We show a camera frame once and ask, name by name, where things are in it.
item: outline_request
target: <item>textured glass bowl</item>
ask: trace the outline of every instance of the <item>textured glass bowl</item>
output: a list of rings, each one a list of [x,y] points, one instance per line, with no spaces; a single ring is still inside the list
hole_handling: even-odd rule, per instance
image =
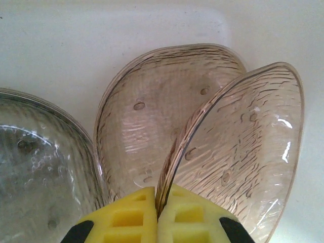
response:
[[[234,80],[183,127],[164,164],[157,205],[165,205],[175,182],[234,213],[256,243],[269,241],[293,183],[303,111],[300,79],[287,63]]]
[[[212,44],[162,48],[128,64],[109,85],[94,131],[109,201],[156,186],[187,119],[245,72],[233,51]]]
[[[57,243],[104,205],[92,142],[44,100],[0,89],[0,242]]]

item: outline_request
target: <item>white sink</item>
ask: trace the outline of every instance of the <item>white sink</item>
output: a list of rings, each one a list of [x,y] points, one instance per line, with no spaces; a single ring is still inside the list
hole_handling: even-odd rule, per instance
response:
[[[302,150],[270,242],[324,242],[323,1],[20,2],[0,3],[0,87],[55,103],[90,134],[109,82],[147,51],[217,43],[236,51],[248,70],[294,65],[306,99]]]

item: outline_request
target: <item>white basin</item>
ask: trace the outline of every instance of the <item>white basin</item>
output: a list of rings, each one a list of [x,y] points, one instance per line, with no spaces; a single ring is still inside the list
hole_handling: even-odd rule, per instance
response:
[[[0,3],[0,87],[55,103],[90,135],[109,82],[147,51],[217,43],[236,51],[248,70],[276,61],[294,65],[306,100],[303,141],[270,242],[324,242],[323,1],[20,2]]]

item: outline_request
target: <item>sponge holes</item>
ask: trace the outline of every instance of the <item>sponge holes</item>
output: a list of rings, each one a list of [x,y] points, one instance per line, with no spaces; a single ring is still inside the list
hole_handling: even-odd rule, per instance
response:
[[[135,201],[145,201],[146,200],[146,195],[140,195],[137,198],[135,198]]]
[[[142,226],[144,221],[143,211],[125,210],[115,213],[112,226],[113,227],[127,227],[127,226]]]
[[[176,212],[176,223],[202,223],[204,221],[204,208],[199,205],[180,208]]]
[[[184,197],[185,195],[177,190],[173,190],[172,191],[172,195],[173,196],[181,196],[181,197]]]
[[[105,236],[103,243],[141,243],[141,234],[109,234]]]
[[[209,232],[199,231],[175,231],[173,233],[173,243],[211,243]]]

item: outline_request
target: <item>clear glass bowl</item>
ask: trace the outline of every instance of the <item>clear glass bowl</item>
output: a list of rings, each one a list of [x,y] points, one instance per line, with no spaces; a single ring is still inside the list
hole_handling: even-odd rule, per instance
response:
[[[94,131],[109,201],[156,186],[187,119],[245,72],[232,50],[214,44],[157,49],[121,70],[101,100]]]
[[[175,140],[157,205],[165,205],[174,182],[235,214],[256,243],[269,241],[295,176],[303,102],[300,78],[287,63],[246,73],[218,91]]]
[[[0,242],[57,243],[105,204],[92,142],[64,111],[0,89]]]

